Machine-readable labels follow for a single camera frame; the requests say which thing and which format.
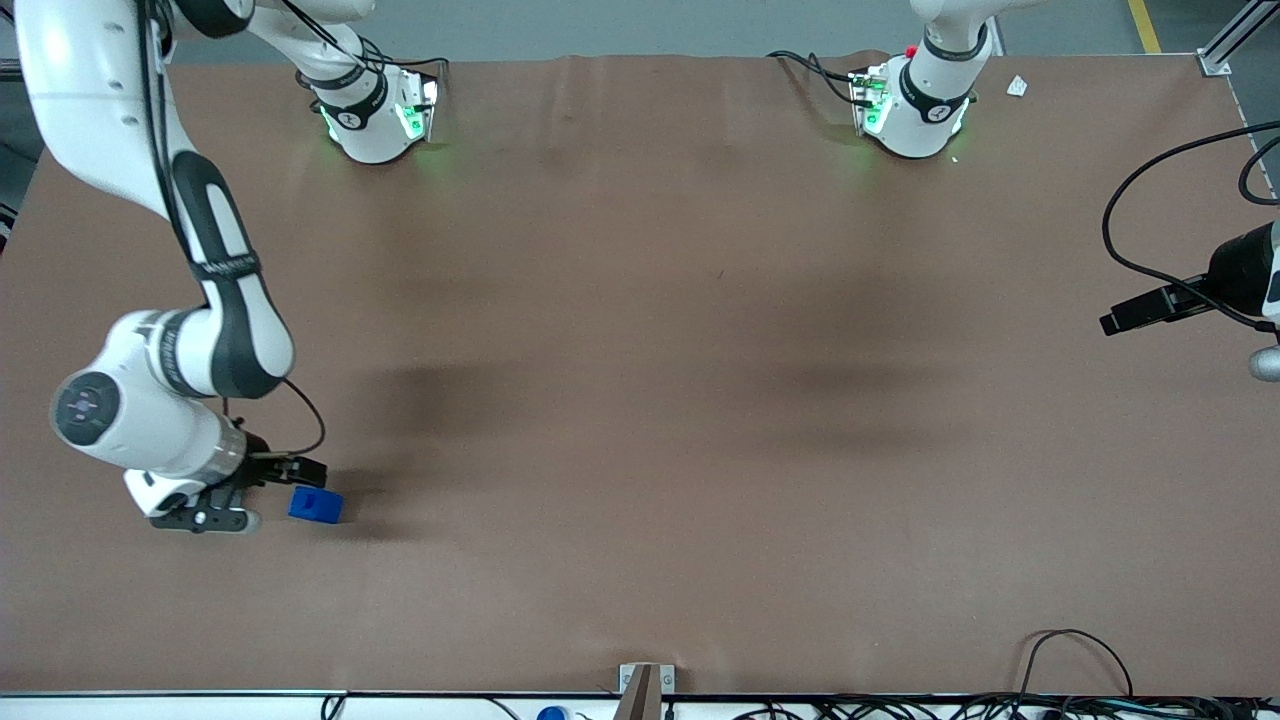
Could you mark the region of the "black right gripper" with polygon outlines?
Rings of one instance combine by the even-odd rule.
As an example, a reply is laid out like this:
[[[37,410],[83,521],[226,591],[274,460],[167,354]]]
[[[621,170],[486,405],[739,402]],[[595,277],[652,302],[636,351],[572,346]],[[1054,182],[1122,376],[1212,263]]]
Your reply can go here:
[[[244,433],[244,457],[232,484],[241,489],[270,484],[303,486],[324,489],[328,466],[298,454],[271,452],[268,442],[253,433]]]

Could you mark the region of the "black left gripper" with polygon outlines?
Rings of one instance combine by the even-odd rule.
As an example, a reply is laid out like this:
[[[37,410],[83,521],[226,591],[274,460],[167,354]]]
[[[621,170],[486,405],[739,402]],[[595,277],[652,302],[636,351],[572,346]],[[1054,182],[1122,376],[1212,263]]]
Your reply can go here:
[[[1161,323],[1174,323],[1211,309],[1251,322],[1262,322],[1274,275],[1275,223],[1268,222],[1221,243],[1204,274],[1210,304],[1179,284],[1166,284],[1111,306],[1100,318],[1107,337]]]

